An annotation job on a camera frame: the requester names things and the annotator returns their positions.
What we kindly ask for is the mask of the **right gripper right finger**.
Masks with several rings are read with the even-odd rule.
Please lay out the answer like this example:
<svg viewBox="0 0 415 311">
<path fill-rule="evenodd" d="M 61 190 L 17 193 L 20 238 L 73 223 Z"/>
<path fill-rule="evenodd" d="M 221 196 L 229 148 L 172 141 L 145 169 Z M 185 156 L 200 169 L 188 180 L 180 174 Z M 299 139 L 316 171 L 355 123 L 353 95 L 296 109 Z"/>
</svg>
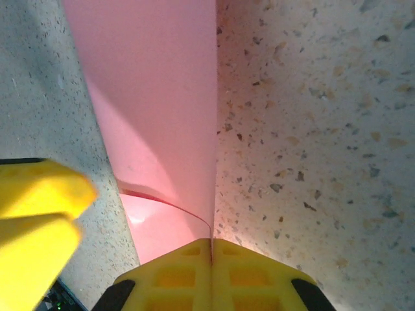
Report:
<svg viewBox="0 0 415 311">
<path fill-rule="evenodd" d="M 213 310 L 334 310 L 308 274 L 232 242 L 213 241 Z"/>
</svg>

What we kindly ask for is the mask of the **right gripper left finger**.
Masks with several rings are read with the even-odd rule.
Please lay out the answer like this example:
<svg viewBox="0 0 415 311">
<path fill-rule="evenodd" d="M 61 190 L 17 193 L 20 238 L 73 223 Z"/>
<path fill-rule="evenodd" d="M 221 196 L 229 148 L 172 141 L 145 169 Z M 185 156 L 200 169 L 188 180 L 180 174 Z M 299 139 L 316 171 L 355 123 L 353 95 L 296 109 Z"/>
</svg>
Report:
<svg viewBox="0 0 415 311">
<path fill-rule="evenodd" d="M 211 240 L 195 240 L 118 276 L 93 309 L 211 310 Z"/>
</svg>

